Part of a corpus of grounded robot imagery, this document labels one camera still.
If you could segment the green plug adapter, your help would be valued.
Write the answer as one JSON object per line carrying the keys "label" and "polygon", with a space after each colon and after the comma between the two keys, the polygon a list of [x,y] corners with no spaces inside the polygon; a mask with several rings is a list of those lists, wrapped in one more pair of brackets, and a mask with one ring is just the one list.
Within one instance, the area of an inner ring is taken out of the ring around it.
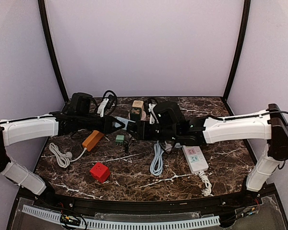
{"label": "green plug adapter", "polygon": [[115,143],[116,145],[123,145],[125,141],[124,135],[116,135]]}

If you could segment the red cube socket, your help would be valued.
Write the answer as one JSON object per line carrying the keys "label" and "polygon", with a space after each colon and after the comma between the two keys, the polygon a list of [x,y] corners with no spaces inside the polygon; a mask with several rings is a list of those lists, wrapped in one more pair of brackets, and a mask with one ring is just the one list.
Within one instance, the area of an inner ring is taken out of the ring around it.
{"label": "red cube socket", "polygon": [[94,164],[90,170],[91,176],[98,180],[100,183],[104,183],[110,176],[110,170],[107,166],[103,165],[100,162]]}

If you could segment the light blue power strip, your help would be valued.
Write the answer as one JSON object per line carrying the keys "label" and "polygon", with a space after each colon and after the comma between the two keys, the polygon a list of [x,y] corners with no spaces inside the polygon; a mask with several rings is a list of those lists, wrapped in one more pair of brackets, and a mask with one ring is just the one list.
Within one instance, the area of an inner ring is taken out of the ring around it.
{"label": "light blue power strip", "polygon": [[119,129],[122,129],[122,130],[127,130],[128,124],[135,123],[135,121],[129,120],[129,119],[127,119],[127,118],[123,118],[123,117],[119,117],[119,116],[116,116],[115,118],[116,118],[119,122],[115,122],[115,123],[114,123],[114,127],[115,127],[115,128],[119,128]]}

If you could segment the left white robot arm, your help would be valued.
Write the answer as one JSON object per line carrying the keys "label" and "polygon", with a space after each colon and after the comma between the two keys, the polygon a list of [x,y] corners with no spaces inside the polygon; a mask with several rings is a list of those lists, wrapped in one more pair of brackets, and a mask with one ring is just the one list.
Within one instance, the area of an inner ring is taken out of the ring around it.
{"label": "left white robot arm", "polygon": [[80,129],[111,134],[125,127],[122,121],[112,116],[67,115],[62,112],[0,120],[0,174],[40,196],[48,189],[46,182],[10,158],[6,153],[7,146],[30,139],[64,136]]}

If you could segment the white power strip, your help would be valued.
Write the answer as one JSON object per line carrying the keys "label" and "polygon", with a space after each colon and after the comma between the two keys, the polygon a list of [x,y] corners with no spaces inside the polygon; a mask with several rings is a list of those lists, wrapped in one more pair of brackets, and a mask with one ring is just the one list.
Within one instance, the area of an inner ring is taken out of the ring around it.
{"label": "white power strip", "polygon": [[182,151],[191,170],[197,174],[200,171],[207,171],[209,166],[199,146],[182,146]]}

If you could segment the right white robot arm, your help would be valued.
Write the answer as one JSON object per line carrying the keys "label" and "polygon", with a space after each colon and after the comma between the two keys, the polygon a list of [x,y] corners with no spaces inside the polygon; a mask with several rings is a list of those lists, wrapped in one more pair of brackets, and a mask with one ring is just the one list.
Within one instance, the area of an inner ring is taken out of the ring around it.
{"label": "right white robot arm", "polygon": [[266,146],[255,168],[246,178],[246,189],[258,192],[281,162],[288,160],[288,123],[277,104],[259,112],[186,120],[176,103],[163,102],[153,108],[154,123],[130,121],[127,132],[137,140],[173,141],[182,146],[205,146],[221,141],[264,139]]}

